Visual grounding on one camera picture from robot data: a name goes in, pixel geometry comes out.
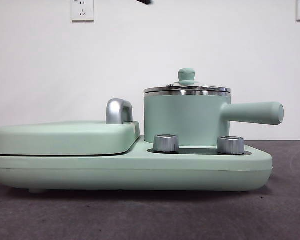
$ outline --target pot lid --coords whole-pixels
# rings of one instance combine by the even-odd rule
[[[182,68],[178,72],[179,81],[172,84],[160,87],[152,87],[144,90],[144,93],[162,92],[162,91],[179,91],[179,90],[191,90],[191,91],[214,91],[231,93],[230,88],[220,86],[203,86],[198,81],[195,81],[196,72],[192,68]]]

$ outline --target pot body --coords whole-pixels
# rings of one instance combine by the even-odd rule
[[[230,96],[145,94],[145,141],[153,143],[155,135],[171,134],[179,137],[180,146],[216,146],[218,137],[229,136],[222,107],[230,103]]]

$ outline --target stainless steel rim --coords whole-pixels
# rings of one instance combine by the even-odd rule
[[[168,85],[163,87],[153,87],[144,90],[144,93],[152,92],[166,92],[166,91],[214,91],[214,92],[226,92],[231,93],[230,88],[218,87],[218,86],[174,86]]]
[[[206,91],[206,90],[174,90],[174,91],[153,91],[144,94],[150,96],[174,96],[174,95],[205,95],[205,96],[222,96],[231,97],[231,93],[225,91]]]

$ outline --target lid knob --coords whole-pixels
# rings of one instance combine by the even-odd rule
[[[193,85],[195,84],[196,72],[192,68],[182,68],[178,72],[179,84],[181,85]]]

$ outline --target silver knob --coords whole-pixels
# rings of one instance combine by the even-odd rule
[[[179,151],[179,138],[176,135],[160,134],[154,136],[153,150],[171,153]]]
[[[239,136],[220,136],[218,137],[217,152],[229,155],[244,154],[245,140]]]

